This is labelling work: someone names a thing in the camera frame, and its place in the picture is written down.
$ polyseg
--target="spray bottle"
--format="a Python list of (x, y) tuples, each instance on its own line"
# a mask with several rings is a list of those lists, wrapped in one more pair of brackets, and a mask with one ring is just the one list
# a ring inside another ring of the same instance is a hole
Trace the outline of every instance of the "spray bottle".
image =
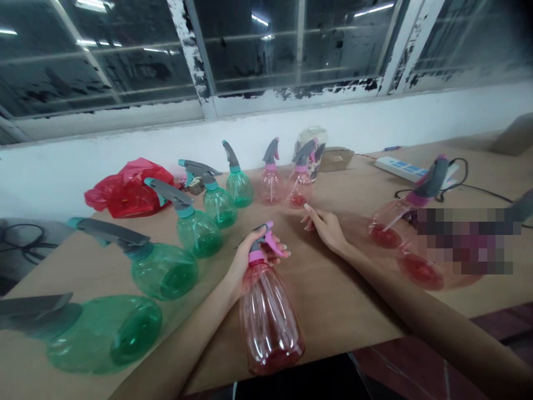
[(263, 161), (265, 162), (265, 170), (261, 173), (259, 178), (259, 193), (261, 201), (266, 206), (273, 206), (278, 204), (285, 190), (285, 182), (280, 173), (276, 169), (276, 161), (279, 160), (278, 155), (279, 137), (272, 140), (266, 149)]
[(374, 213), (366, 227), (374, 242), (385, 248), (397, 248), (416, 236), (416, 228), (409, 223), (409, 216), (426, 207), (439, 194), (448, 165), (448, 160), (441, 154), (405, 198), (393, 200)]
[(166, 243), (152, 243), (148, 236), (91, 218), (71, 218), (68, 225), (94, 236), (107, 246), (116, 243), (132, 261), (132, 278), (147, 296), (176, 300), (187, 294), (198, 279), (198, 266), (191, 253)]
[(163, 181), (146, 178), (144, 183), (155, 190), (159, 202), (167, 200), (174, 204), (178, 214), (177, 231), (185, 250), (196, 258), (207, 258), (216, 254), (222, 247), (222, 233), (217, 224), (200, 210), (195, 210), (194, 199)]
[(315, 144), (317, 142), (318, 139), (316, 138), (308, 141), (293, 158), (296, 166), (287, 183), (289, 194), (286, 198), (290, 208), (302, 208), (304, 204), (311, 202), (313, 189), (311, 187), (311, 175), (309, 175), (307, 163), (309, 157), (315, 162)]
[(266, 232), (251, 247), (244, 293), (239, 303), (240, 325), (246, 342), (248, 368), (256, 375), (267, 375), (290, 367), (305, 352), (298, 315), (278, 273), (268, 265), (259, 247), (264, 242), (279, 255), (272, 238), (272, 221)]
[(220, 229), (229, 228), (237, 221), (237, 207), (231, 196), (218, 186), (215, 176), (222, 175), (205, 164), (181, 159), (178, 162), (187, 171), (189, 186), (194, 177), (201, 177), (205, 185), (204, 208), (208, 216), (214, 219)]
[(142, 296), (108, 296), (69, 303), (72, 293), (0, 301), (0, 329), (46, 343), (61, 371), (110, 374), (141, 359), (159, 336), (162, 313)]
[(229, 161), (230, 175), (226, 181), (226, 191), (233, 198), (237, 208), (246, 208), (254, 201), (254, 187), (250, 178), (240, 170), (239, 161), (228, 142), (222, 141)]
[(399, 247), (396, 261), (400, 272), (425, 290), (469, 286), (484, 275), (503, 271), (505, 236), (517, 234), (519, 226), (533, 215), (533, 189), (503, 213), (496, 213), (498, 220), (457, 224), (464, 231), (454, 228), (455, 235), (446, 229), (450, 222), (437, 221), (429, 214), (420, 235)]

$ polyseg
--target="black cable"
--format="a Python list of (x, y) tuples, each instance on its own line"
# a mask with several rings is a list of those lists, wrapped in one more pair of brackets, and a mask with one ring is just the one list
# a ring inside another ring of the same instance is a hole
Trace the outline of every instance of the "black cable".
[[(465, 181), (468, 178), (468, 161), (465, 160), (464, 158), (457, 157), (457, 158), (454, 158), (453, 160), (450, 161), (449, 166), (452, 166), (457, 160), (461, 160), (461, 161), (464, 162), (464, 164), (465, 164), (465, 176), (463, 177), (461, 182), (454, 183), (450, 187), (447, 187), (446, 189), (441, 190), (439, 195), (437, 197), (435, 197), (435, 200), (437, 200), (439, 203), (444, 203), (444, 193), (446, 193), (448, 190), (455, 189), (458, 186), (465, 186), (465, 187), (469, 187), (469, 188), (476, 189), (476, 190), (479, 190), (481, 192), (490, 194), (490, 195), (492, 195), (494, 197), (497, 197), (497, 198), (499, 198), (501, 200), (507, 201), (508, 203), (512, 203), (513, 202), (513, 200), (511, 200), (511, 199), (509, 199), (509, 198), (507, 198), (505, 196), (502, 196), (501, 194), (497, 194), (497, 193), (488, 191), (487, 189), (479, 188), (477, 186), (472, 186), (472, 185), (465, 184)], [(398, 190), (396, 193), (394, 193), (394, 198), (399, 199), (400, 198), (400, 196), (399, 196), (400, 193), (410, 192), (411, 190), (412, 189)], [(522, 227), (523, 228), (527, 228), (527, 229), (533, 229), (533, 226), (531, 226), (531, 225), (522, 224)]]
[[(21, 227), (21, 226), (31, 226), (31, 227), (37, 228), (40, 231), (39, 236), (37, 236), (37, 238), (31, 241), (30, 243), (25, 244), (23, 246), (20, 246), (19, 244), (16, 244), (16, 243), (11, 243), (7, 239), (7, 232), (10, 229)], [(46, 243), (43, 240), (44, 240), (44, 229), (40, 227), (39, 225), (35, 225), (35, 224), (11, 225), (0, 231), (0, 244), (7, 244), (8, 246), (11, 246), (10, 248), (0, 250), (0, 253), (11, 251), (11, 250), (20, 250), (22, 252), (22, 257), (24, 257), (27, 261), (31, 262), (32, 264), (37, 265), (38, 262), (35, 262), (35, 260), (31, 259), (30, 257), (33, 257), (34, 259), (39, 260), (39, 261), (43, 261), (45, 259), (45, 256), (33, 251), (33, 249), (38, 249), (38, 248), (55, 249), (57, 247), (57, 244)]]

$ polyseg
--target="white wall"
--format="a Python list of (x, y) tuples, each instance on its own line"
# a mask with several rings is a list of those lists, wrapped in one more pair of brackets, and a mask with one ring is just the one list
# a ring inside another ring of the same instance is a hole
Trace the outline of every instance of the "white wall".
[(83, 193), (138, 157), (173, 174), (180, 173), (179, 158), (228, 171), (223, 139), (249, 169), (263, 165), (275, 136), (279, 164), (288, 164), (298, 133), (311, 125), (328, 130), (328, 145), (365, 153), (505, 129), (531, 111), (533, 82), (527, 82), (0, 147), (0, 217), (90, 216)]

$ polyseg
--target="spray nozzle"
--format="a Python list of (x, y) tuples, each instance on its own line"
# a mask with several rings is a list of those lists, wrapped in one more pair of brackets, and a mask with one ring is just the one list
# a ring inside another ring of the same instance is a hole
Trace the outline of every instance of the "spray nozzle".
[(116, 243), (124, 254), (133, 260), (143, 259), (153, 250), (150, 237), (109, 222), (92, 218), (71, 218), (67, 225), (94, 236), (104, 247), (112, 242)]
[(448, 173), (449, 162), (446, 156), (440, 154), (433, 162), (427, 174), (417, 182), (413, 193), (418, 197), (434, 198), (439, 194)]
[(218, 172), (216, 169), (196, 161), (181, 159), (178, 161), (178, 164), (187, 171), (187, 182), (185, 186), (189, 186), (194, 177), (201, 177), (204, 185), (207, 187), (217, 182), (215, 176), (222, 175), (222, 172)]
[(69, 303), (73, 293), (0, 300), (0, 329), (14, 329), (30, 337), (50, 340), (75, 324), (82, 306)]
[(239, 172), (239, 160), (237, 160), (237, 156), (235, 155), (232, 147), (226, 141), (222, 141), (222, 146), (224, 146), (224, 150), (226, 150), (226, 155), (228, 156), (229, 170), (233, 173)]
[(270, 142), (270, 144), (266, 148), (265, 156), (263, 157), (263, 161), (265, 162), (265, 164), (275, 165), (276, 161), (274, 161), (274, 158), (279, 160), (278, 143), (279, 137), (276, 137)]
[(259, 259), (264, 259), (265, 256), (263, 255), (263, 251), (259, 247), (259, 243), (266, 243), (274, 253), (276, 253), (279, 256), (283, 257), (283, 252), (278, 249), (278, 245), (274, 241), (274, 238), (272, 237), (272, 226), (274, 226), (274, 222), (268, 221), (264, 224), (259, 225), (254, 231), (257, 231), (261, 229), (261, 227), (265, 225), (266, 226), (266, 232), (263, 236), (261, 236), (259, 239), (257, 239), (254, 244), (252, 244), (252, 247), (250, 247), (250, 252), (248, 254), (248, 262), (251, 263), (252, 261), (257, 261)]
[(296, 163), (298, 167), (307, 166), (307, 160), (309, 157), (311, 157), (311, 160), (313, 162), (316, 162), (315, 160), (315, 144), (318, 143), (318, 139), (314, 138), (313, 140), (308, 141), (306, 144), (304, 144), (300, 150), (298, 150), (298, 153), (293, 158), (293, 162)]
[(194, 199), (187, 196), (178, 188), (155, 178), (145, 178), (144, 183), (154, 189), (157, 193), (159, 204), (161, 206), (164, 205), (167, 200), (171, 201), (180, 217), (191, 215), (194, 211), (194, 208), (192, 207)]

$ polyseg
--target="window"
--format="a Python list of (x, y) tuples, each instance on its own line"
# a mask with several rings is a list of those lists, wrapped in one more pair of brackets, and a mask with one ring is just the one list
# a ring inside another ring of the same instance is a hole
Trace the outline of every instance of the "window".
[(533, 41), (523, 1), (446, 0), (407, 91), (531, 76)]
[(524, 4), (0, 0), (0, 144), (528, 78)]

